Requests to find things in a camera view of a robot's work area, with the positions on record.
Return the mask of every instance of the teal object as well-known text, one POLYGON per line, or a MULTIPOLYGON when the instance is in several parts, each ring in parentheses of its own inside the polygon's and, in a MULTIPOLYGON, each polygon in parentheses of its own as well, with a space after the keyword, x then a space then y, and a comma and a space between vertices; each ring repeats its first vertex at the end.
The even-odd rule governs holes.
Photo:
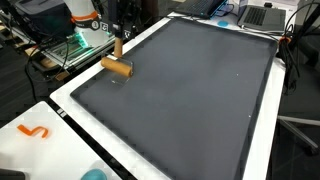
POLYGON ((227 27, 229 25, 229 23, 227 21, 219 21, 218 22, 218 26, 220 27, 227 27))
POLYGON ((100 169, 92 169, 82 176, 81 180, 107 180, 107 176, 100 169))
POLYGON ((86 39, 83 37, 81 32, 75 34, 75 38, 79 41, 79 44, 81 45, 81 47, 83 47, 83 48, 89 47, 86 39))

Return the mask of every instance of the wooden block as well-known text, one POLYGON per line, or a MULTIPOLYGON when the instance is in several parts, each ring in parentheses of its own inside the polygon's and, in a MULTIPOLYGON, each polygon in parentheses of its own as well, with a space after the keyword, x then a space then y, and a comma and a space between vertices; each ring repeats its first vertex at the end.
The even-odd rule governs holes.
POLYGON ((5 26, 0 25, 0 31, 7 29, 5 26))
POLYGON ((49 58, 44 58, 40 61, 41 65, 45 68, 52 68, 54 66, 56 66, 57 64, 53 61, 51 61, 51 59, 49 58))
POLYGON ((19 47, 21 47, 21 46, 23 46, 23 45, 25 45, 26 43, 24 43, 24 42, 20 42, 20 43, 18 43, 18 44, 15 44, 14 45, 14 47, 15 48, 19 48, 19 47))
POLYGON ((116 38, 115 45, 114 45, 114 56, 117 58, 122 57, 122 46, 123 46, 123 40, 120 38, 116 38))
POLYGON ((8 35, 6 38, 7 38, 7 39, 16 39, 16 38, 19 38, 19 37, 16 36, 16 35, 14 35, 14 34, 11 36, 11 34, 10 34, 10 35, 8 35))
POLYGON ((100 62, 101 66, 105 67, 110 71, 116 72, 126 77, 132 76, 132 68, 126 64, 123 64, 119 61, 114 61, 107 57, 103 57, 100 62))
MULTIPOLYGON (((32 53, 32 51, 33 51, 34 49, 35 49, 35 48, 31 47, 31 48, 29 48, 29 49, 26 49, 25 52, 26 52, 26 54, 27 54, 28 56, 30 56, 30 54, 32 53)), ((35 55, 38 51, 39 51, 39 50, 37 49, 37 50, 32 54, 32 56, 35 55)))
POLYGON ((64 80, 66 77, 68 77, 70 74, 67 72, 67 71, 64 71, 62 73, 59 73, 57 76, 56 76, 56 80, 58 81, 62 81, 64 80))

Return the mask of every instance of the metal rod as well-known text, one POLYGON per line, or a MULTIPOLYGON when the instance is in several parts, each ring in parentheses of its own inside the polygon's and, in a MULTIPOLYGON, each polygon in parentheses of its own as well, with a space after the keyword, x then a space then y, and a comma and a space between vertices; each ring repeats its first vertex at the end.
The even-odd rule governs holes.
POLYGON ((294 117, 287 117, 287 116, 278 116, 278 119, 281 119, 284 121, 295 122, 295 123, 320 126, 320 121, 317 121, 317 120, 294 118, 294 117))
POLYGON ((303 132, 301 132, 298 128, 296 128, 293 124, 284 120, 280 120, 279 122, 286 129, 288 129, 294 135, 300 138, 303 142, 307 143, 309 146, 311 146, 314 149, 318 149, 318 145, 315 142, 313 142, 308 136, 306 136, 303 132))

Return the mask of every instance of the wooden cylinder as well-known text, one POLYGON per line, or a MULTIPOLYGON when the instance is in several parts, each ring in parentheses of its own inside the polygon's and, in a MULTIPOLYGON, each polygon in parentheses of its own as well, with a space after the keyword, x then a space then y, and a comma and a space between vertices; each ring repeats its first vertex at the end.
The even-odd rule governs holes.
POLYGON ((115 45, 114 45, 114 56, 117 58, 122 57, 122 46, 123 46, 123 40, 120 38, 115 39, 115 45))
POLYGON ((101 59, 101 66, 126 77, 132 76, 132 67, 107 57, 101 59))

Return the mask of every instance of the orange marker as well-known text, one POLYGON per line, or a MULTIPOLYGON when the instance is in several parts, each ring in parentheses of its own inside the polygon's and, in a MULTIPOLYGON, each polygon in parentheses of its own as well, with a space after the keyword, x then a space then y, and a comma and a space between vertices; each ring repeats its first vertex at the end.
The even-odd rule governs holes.
POLYGON ((279 43, 281 41, 287 41, 287 43, 290 43, 291 42, 291 39, 289 37, 285 37, 285 36, 282 36, 280 39, 279 39, 279 43))
POLYGON ((32 129, 31 131, 29 129, 27 129, 24 125, 20 124, 18 127, 17 127, 21 132, 23 132, 24 134, 26 134, 27 136, 32 136, 33 134, 39 132, 39 131, 44 131, 44 133, 42 134, 42 138, 46 138, 47 135, 48 135, 48 129, 47 128, 44 128, 42 126, 38 126, 34 129, 32 129))

